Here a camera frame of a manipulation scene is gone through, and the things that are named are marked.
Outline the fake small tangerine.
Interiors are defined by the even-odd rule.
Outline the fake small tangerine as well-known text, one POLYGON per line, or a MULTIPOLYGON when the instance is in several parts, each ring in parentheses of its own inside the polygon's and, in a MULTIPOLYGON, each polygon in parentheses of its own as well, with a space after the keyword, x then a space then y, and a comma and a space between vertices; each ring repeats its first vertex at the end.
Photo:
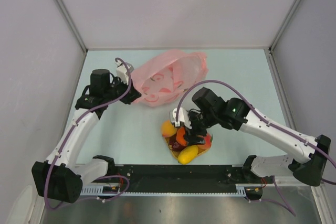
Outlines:
POLYGON ((186 141, 186 139, 184 138, 184 135, 185 135, 185 128, 181 127, 177 130, 176 132, 176 141, 184 146, 184 147, 187 147, 188 146, 188 143, 186 141))

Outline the fake peach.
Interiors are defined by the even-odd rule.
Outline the fake peach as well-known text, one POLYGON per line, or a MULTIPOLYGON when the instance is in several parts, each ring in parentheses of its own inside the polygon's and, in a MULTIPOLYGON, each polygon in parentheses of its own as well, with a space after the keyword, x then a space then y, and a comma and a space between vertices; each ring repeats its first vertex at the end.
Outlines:
POLYGON ((204 137, 205 143, 203 145, 200 145, 200 148, 202 148, 203 150, 207 150, 207 149, 211 148, 212 140, 213 140, 213 136, 211 134, 207 133, 207 135, 204 137))

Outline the fake yellow fruit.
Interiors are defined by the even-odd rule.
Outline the fake yellow fruit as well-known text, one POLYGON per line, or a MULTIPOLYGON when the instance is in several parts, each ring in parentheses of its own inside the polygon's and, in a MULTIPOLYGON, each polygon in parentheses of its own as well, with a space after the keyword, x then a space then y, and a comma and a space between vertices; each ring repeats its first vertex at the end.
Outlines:
POLYGON ((183 149, 178 155, 178 162, 182 165, 189 164, 198 156, 198 146, 192 145, 183 149))

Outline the fake dark red apple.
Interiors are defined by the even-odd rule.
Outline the fake dark red apple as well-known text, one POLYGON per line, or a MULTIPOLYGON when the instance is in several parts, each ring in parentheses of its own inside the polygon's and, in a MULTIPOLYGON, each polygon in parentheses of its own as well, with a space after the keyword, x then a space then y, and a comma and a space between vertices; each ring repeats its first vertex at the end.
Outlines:
POLYGON ((181 145, 176 138, 171 137, 169 139, 169 148, 173 151, 180 152, 182 151, 185 147, 181 145))

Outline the woven bamboo tray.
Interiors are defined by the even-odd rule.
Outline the woven bamboo tray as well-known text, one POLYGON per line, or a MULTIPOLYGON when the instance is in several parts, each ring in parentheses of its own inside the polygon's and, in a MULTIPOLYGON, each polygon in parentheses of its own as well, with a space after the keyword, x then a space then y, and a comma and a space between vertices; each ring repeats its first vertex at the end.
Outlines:
POLYGON ((182 165, 189 164, 195 158, 205 154, 211 147, 213 137, 209 133, 205 136, 204 145, 182 146, 176 141, 176 135, 164 138, 172 156, 182 165))

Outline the fake orange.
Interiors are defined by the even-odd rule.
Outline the fake orange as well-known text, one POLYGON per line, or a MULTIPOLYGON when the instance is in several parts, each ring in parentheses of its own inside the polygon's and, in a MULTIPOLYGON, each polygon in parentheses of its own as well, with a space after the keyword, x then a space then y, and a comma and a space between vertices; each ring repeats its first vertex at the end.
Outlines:
POLYGON ((164 138, 171 137, 175 135, 177 128, 170 121, 165 121, 161 125, 161 134, 164 138))

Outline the pink plastic bag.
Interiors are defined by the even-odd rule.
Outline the pink plastic bag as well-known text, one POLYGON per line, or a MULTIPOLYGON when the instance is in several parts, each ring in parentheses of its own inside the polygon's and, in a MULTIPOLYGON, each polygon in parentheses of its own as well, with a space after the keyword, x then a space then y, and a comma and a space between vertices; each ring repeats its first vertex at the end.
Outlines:
POLYGON ((156 107, 172 103, 208 73, 204 52, 186 53, 171 49, 135 68, 131 73, 134 88, 141 97, 134 104, 156 107))

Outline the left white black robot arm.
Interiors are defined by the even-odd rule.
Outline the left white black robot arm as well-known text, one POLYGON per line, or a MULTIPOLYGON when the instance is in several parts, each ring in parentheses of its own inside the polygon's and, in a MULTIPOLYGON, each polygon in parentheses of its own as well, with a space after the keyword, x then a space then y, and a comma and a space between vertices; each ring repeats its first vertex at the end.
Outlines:
POLYGON ((131 104, 141 96, 130 73, 128 64, 118 66, 116 74, 107 69, 92 71, 89 85, 76 102, 69 127, 46 160, 32 166, 37 193, 44 200, 74 203, 84 186, 101 179, 110 182, 118 176, 113 158, 96 155, 80 167, 76 167, 76 162, 89 133, 108 106, 118 101, 131 104))

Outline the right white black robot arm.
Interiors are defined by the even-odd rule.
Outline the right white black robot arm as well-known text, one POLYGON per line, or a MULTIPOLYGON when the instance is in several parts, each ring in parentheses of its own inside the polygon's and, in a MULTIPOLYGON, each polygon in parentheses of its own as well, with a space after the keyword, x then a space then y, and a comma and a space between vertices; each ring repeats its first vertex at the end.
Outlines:
POLYGON ((228 130, 256 136, 285 152, 283 156, 248 156, 242 169, 243 179, 254 183, 260 177, 293 175, 298 181, 317 187, 322 182, 331 140, 325 135, 305 135, 272 121, 245 99, 228 101, 211 89, 201 88, 192 101, 200 109, 190 113, 194 130, 208 129, 216 124, 228 130))

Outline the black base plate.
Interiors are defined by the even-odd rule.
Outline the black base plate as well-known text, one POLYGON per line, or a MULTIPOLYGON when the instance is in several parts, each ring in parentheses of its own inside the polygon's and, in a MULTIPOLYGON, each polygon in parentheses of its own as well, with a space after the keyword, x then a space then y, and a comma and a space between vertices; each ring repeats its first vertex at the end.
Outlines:
POLYGON ((272 184, 241 166, 232 165, 119 165, 112 175, 129 179, 128 193, 233 193, 237 184, 272 184))

